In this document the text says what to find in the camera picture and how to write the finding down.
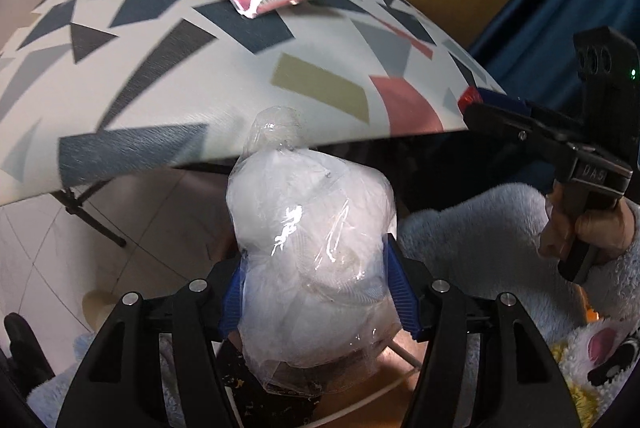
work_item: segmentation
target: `human hand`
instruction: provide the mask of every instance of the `human hand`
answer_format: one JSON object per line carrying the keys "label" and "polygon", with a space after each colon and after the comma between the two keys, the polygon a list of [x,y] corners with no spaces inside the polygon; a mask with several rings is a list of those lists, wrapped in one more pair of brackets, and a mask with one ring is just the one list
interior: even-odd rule
{"label": "human hand", "polygon": [[565,261],[574,237],[600,248],[596,264],[606,264],[629,248],[636,219],[625,199],[620,199],[613,210],[586,211],[573,224],[562,209],[562,192],[562,185],[555,184],[554,191],[546,196],[549,222],[540,234],[540,256]]}

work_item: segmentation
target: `device handle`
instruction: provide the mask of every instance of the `device handle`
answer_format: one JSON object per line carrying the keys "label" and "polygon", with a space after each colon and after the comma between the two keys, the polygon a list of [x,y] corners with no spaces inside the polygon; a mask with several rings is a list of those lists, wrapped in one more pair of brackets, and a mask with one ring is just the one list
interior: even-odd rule
{"label": "device handle", "polygon": [[[575,183],[565,185],[562,193],[562,209],[573,223],[586,210],[611,210],[617,203],[615,197],[589,191],[585,186]],[[574,237],[566,261],[558,263],[558,272],[569,282],[583,284],[597,256],[596,246]]]}

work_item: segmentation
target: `silver screw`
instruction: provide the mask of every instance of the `silver screw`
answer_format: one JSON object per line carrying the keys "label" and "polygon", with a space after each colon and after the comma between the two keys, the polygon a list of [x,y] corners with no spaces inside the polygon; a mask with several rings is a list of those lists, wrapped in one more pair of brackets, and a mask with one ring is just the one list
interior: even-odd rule
{"label": "silver screw", "polygon": [[127,293],[122,297],[124,305],[133,305],[138,301],[138,293]]}
{"label": "silver screw", "polygon": [[193,280],[192,282],[189,283],[189,290],[193,291],[194,293],[202,292],[206,288],[207,288],[207,281],[201,278],[198,278],[197,280]]}
{"label": "silver screw", "polygon": [[500,295],[500,301],[504,303],[507,307],[513,307],[518,303],[518,299],[511,293],[502,293]]}
{"label": "silver screw", "polygon": [[431,284],[431,287],[433,287],[433,290],[438,293],[446,293],[449,289],[451,289],[449,282],[445,280],[436,280]]}

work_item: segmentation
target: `camera lens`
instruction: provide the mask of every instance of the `camera lens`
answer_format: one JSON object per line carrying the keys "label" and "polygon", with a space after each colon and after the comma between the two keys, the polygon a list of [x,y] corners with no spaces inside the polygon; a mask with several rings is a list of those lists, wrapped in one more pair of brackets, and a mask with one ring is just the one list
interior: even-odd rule
{"label": "camera lens", "polygon": [[603,47],[600,51],[600,63],[603,71],[607,73],[611,72],[611,54],[606,47]]}
{"label": "camera lens", "polygon": [[587,72],[590,74],[598,72],[598,53],[593,47],[587,49]]}
{"label": "camera lens", "polygon": [[584,70],[584,65],[587,62],[587,58],[584,57],[584,51],[580,49],[578,51],[578,65],[580,66],[580,70]]}

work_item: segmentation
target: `ironing board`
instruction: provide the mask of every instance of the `ironing board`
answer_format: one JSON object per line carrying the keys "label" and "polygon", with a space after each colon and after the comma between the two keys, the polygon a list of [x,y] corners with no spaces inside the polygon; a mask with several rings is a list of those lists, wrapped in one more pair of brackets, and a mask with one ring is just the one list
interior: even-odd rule
{"label": "ironing board", "polygon": [[233,158],[294,108],[310,145],[465,127],[500,91],[404,0],[311,0],[249,20],[228,0],[44,0],[0,56],[0,204]]}

